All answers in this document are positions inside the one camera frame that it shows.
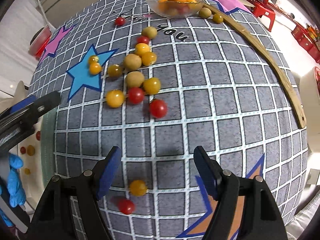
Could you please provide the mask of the blue gloved hand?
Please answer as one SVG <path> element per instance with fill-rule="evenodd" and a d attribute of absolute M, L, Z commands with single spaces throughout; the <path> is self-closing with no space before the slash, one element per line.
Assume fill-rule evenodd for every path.
<path fill-rule="evenodd" d="M 9 193 L 9 204 L 11 207 L 24 205 L 26 201 L 25 191 L 18 173 L 18 169 L 23 167 L 23 160 L 10 153 L 9 155 L 10 171 L 8 173 L 7 191 Z"/>

